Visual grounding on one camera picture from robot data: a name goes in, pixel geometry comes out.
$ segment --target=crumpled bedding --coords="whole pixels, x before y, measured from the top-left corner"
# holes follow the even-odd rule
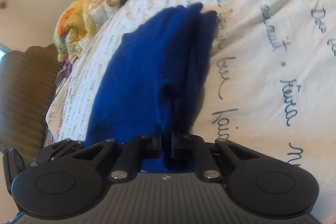
[[[164,8],[201,2],[216,10],[220,23],[192,133],[208,142],[228,138],[308,170],[320,185],[312,215],[335,224],[335,1],[129,0],[97,35],[83,39],[48,125],[56,140],[85,140],[95,95],[122,35]]]
[[[89,13],[93,19],[96,31],[117,12],[121,0],[93,0],[89,5]]]
[[[89,5],[92,1],[73,2],[59,18],[54,32],[59,62],[65,61],[67,53],[70,62],[73,63],[82,50],[79,41],[86,36],[92,37],[96,34],[95,24],[89,13]]]

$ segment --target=black plastic bracket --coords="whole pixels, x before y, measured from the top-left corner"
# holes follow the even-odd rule
[[[9,150],[8,148],[4,148],[3,150],[2,162],[3,162],[3,171],[5,175],[6,188],[8,193],[11,195],[12,194],[11,187],[14,179],[20,173],[26,170],[27,165],[23,160],[23,158],[15,149]]]
[[[319,186],[310,173],[229,140],[217,139],[215,146],[222,183],[243,208],[283,218],[311,211]]]
[[[42,164],[46,161],[54,160],[61,156],[78,151],[83,147],[84,143],[82,141],[66,139],[39,150],[35,155],[35,163]]]
[[[219,182],[223,176],[207,144],[200,136],[172,134],[172,155],[175,159],[190,159],[196,176],[204,182]]]
[[[134,179],[141,171],[141,162],[145,159],[158,159],[161,155],[161,132],[153,136],[133,137],[123,148],[113,166],[109,179],[115,183],[124,183]]]

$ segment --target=window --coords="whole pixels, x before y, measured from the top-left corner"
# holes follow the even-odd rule
[[[5,55],[5,51],[3,51],[3,50],[0,50],[0,59],[1,59],[1,57],[3,57],[4,55]]]
[[[0,59],[9,51],[10,49],[6,48],[0,43]]]

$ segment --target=gray ribbed surface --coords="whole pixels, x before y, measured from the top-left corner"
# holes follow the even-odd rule
[[[15,224],[318,224],[309,215],[292,220],[263,219],[244,212],[216,183],[195,174],[139,173],[130,183],[115,184],[93,209],[65,220],[24,215]]]

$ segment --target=black circular pad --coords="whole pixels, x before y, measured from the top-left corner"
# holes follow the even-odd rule
[[[70,191],[75,186],[75,182],[75,178],[72,175],[51,172],[37,179],[36,188],[48,195],[59,195]]]
[[[309,172],[267,157],[243,161],[229,177],[227,191],[248,211],[291,217],[312,208],[319,186]]]
[[[16,204],[39,218],[63,218],[85,211],[104,190],[90,161],[59,158],[22,172],[12,184]]]
[[[295,186],[295,180],[284,173],[266,172],[256,179],[257,186],[269,194],[285,194]]]

